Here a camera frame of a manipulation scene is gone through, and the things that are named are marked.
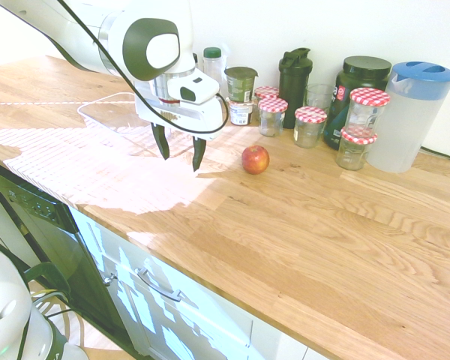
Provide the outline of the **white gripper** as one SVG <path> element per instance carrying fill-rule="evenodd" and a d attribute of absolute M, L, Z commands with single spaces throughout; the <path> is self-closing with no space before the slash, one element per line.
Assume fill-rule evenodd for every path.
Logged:
<path fill-rule="evenodd" d="M 170 147 L 165 135 L 165 127 L 193 135 L 193 171 L 197 171 L 206 151 L 206 140 L 213 140 L 221 134 L 224 124 L 222 104 L 218 97 L 196 105 L 180 102 L 178 105 L 161 103 L 156 97 L 146 99 L 148 104 L 160 115 L 152 112 L 137 96 L 135 107 L 137 115 L 151 122 L 151 129 L 158 150 L 164 160 L 170 157 Z"/>

